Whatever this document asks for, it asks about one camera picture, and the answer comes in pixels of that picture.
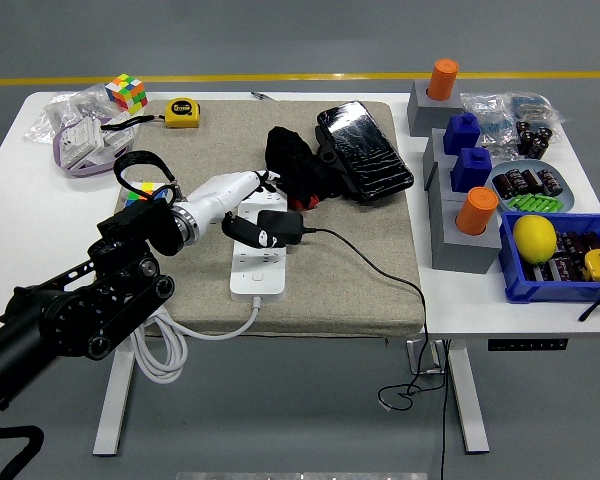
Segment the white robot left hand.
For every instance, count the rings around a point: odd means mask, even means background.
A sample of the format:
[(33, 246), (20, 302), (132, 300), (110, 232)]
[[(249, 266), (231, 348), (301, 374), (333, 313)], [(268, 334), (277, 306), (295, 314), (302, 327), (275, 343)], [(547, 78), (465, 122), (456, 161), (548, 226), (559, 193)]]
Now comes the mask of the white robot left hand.
[(171, 212), (185, 245), (199, 241), (211, 224), (221, 222), (223, 233), (248, 247), (280, 248), (282, 244), (258, 225), (233, 214), (233, 211), (254, 192), (275, 192), (276, 173), (246, 171), (217, 175), (209, 179), (186, 200), (176, 201)]

